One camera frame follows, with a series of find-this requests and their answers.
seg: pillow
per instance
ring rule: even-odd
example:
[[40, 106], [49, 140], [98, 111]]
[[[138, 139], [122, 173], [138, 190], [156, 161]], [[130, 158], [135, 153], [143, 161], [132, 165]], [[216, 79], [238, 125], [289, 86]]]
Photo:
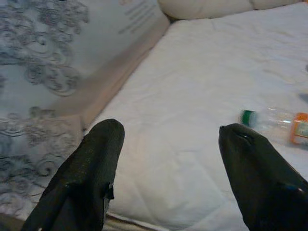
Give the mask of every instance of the pillow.
[[169, 22], [155, 0], [8, 0], [0, 14], [0, 213], [26, 219]]
[[253, 10], [249, 0], [159, 0], [159, 3], [166, 14], [187, 20]]
[[302, 0], [251, 0], [254, 5], [254, 8], [257, 10], [265, 10], [274, 7], [289, 5]]

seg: plastic bottle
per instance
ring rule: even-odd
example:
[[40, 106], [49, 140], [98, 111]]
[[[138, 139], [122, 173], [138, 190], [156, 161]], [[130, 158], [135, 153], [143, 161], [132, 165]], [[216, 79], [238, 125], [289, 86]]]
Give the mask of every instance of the plastic bottle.
[[270, 141], [308, 145], [307, 113], [292, 113], [278, 108], [261, 112], [244, 110], [240, 120]]

